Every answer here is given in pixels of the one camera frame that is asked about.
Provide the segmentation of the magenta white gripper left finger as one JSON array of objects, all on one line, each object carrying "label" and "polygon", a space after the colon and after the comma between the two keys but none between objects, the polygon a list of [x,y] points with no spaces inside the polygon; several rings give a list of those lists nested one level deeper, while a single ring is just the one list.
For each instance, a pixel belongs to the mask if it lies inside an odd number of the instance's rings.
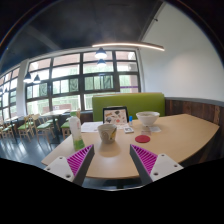
[{"label": "magenta white gripper left finger", "polygon": [[68,157],[57,157],[45,171],[81,186],[94,154],[94,145],[91,144]]}]

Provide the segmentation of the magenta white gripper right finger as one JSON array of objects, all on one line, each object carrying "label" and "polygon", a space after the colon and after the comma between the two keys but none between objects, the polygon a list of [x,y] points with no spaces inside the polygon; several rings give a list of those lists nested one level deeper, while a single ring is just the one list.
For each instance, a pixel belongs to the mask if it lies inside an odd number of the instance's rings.
[{"label": "magenta white gripper right finger", "polygon": [[139,146],[130,145],[130,155],[143,185],[150,184],[182,169],[166,154],[156,155]]}]

